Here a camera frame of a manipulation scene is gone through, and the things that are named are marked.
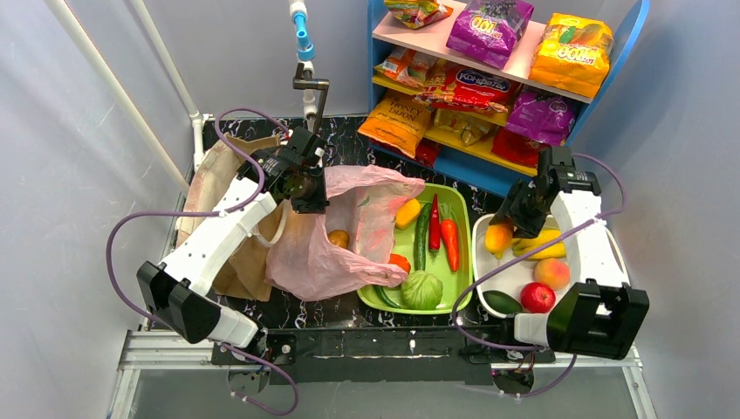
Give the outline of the orange yellow mango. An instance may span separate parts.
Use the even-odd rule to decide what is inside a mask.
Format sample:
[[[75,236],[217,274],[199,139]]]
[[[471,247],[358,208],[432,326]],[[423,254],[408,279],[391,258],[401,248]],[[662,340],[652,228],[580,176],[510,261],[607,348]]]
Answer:
[[[514,228],[509,223],[489,224],[484,235],[485,249],[501,259],[507,249],[511,247]]]

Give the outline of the brown potato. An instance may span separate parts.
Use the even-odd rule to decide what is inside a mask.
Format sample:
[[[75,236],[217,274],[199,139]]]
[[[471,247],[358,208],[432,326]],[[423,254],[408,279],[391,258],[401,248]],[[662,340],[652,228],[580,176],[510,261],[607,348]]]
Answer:
[[[350,237],[344,230],[332,230],[327,234],[327,238],[331,244],[339,248],[348,248]]]

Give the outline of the pink plastic grocery bag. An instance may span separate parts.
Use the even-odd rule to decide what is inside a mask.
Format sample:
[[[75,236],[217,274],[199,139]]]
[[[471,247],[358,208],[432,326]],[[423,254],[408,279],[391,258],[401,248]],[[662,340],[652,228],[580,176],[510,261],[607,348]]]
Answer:
[[[266,281],[305,301],[355,292],[366,285],[395,287],[408,277],[388,263],[399,208],[424,189],[420,178],[378,166],[325,170],[329,206],[323,214],[292,212],[266,259]],[[347,249],[327,234],[344,230]]]

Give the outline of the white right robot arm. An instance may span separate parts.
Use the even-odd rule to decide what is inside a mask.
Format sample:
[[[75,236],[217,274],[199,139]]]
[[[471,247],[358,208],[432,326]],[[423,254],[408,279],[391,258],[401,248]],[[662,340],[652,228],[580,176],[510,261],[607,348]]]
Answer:
[[[490,224],[504,224],[521,240],[534,238],[552,218],[561,232],[571,285],[548,313],[509,316],[516,342],[612,360],[626,357],[648,313],[646,292],[634,289],[613,254],[592,172],[577,169],[571,149],[538,154],[538,173],[513,184]]]

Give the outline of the red snack bag lower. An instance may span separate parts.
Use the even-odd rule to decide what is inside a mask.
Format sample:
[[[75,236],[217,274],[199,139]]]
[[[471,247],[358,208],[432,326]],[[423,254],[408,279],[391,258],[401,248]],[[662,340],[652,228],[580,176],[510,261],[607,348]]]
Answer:
[[[491,152],[514,164],[536,168],[539,152],[548,147],[549,145],[499,128],[493,137]]]

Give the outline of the gold snack bag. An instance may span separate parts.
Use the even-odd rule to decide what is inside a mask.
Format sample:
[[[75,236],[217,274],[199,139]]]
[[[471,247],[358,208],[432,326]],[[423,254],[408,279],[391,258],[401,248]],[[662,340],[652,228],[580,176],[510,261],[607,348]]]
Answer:
[[[479,142],[494,127],[486,120],[448,109],[437,109],[433,123],[435,127],[453,134],[464,146]]]

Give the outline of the red candy bag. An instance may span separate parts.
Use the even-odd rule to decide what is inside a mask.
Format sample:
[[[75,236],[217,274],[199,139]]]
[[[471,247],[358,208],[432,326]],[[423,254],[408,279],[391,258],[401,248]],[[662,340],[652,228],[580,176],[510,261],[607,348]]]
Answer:
[[[477,113],[506,113],[521,84],[445,61],[436,65],[414,100],[432,108]]]

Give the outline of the orange striped snack bag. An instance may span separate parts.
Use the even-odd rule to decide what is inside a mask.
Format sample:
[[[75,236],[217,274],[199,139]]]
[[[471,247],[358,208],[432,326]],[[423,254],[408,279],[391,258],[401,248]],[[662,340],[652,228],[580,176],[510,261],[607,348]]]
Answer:
[[[404,86],[420,89],[425,86],[427,78],[438,58],[423,52],[395,46],[391,53],[374,70]]]

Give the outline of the purple snack bag top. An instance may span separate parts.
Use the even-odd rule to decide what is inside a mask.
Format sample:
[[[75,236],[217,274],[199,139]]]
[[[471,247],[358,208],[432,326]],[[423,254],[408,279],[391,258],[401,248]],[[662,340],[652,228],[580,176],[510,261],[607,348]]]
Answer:
[[[533,11],[526,1],[471,1],[453,23],[446,47],[501,70],[523,38]]]

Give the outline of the colourful snack bag top left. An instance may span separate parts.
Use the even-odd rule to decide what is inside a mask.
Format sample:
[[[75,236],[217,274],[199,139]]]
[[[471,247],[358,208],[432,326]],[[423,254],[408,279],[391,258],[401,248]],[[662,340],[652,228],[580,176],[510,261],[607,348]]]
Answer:
[[[450,17],[454,11],[436,0],[384,0],[393,17],[410,29],[420,29]]]

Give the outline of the peach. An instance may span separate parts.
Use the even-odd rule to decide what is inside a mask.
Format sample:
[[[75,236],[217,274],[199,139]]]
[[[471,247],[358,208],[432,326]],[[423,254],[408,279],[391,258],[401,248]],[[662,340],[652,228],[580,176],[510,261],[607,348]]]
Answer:
[[[557,258],[547,258],[538,261],[535,265],[533,277],[536,282],[557,291],[570,284],[571,271],[566,262]]]

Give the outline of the orange carrot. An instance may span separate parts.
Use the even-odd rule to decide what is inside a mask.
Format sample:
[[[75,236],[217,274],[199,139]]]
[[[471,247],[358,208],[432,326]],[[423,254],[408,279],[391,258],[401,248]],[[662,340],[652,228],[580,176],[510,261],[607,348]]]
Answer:
[[[442,211],[441,235],[449,269],[452,272],[457,272],[460,265],[458,227],[448,209]]]

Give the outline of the green avocado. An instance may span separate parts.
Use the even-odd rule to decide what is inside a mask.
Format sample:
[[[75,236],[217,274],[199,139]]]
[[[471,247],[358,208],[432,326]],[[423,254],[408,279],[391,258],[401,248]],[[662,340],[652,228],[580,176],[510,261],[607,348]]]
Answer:
[[[503,316],[522,313],[524,311],[523,306],[517,300],[500,291],[488,290],[483,292],[483,301],[493,311]]]

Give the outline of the dark green chili pepper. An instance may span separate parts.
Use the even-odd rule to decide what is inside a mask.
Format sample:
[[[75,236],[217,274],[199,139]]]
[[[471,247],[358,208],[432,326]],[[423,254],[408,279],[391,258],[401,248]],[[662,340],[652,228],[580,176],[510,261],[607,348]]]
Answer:
[[[384,286],[382,286],[382,285],[373,285],[373,289],[375,291],[375,294],[378,296],[378,298],[385,305],[387,305],[388,307],[396,308],[396,309],[400,309],[401,308],[401,306],[399,304],[397,304],[396,302],[394,302],[393,300],[391,300],[387,296]]]

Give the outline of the white diagonal pipe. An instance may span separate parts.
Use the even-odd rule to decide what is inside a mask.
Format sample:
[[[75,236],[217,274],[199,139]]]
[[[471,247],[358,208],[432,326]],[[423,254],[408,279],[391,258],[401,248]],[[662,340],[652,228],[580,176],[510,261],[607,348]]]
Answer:
[[[102,78],[117,101],[117,104],[127,115],[127,118],[134,125],[141,138],[146,142],[156,160],[164,167],[170,179],[174,181],[182,193],[187,193],[189,185],[185,177],[162,146],[153,129],[149,126],[68,2],[63,0],[45,0],[45,4],[93,70]]]

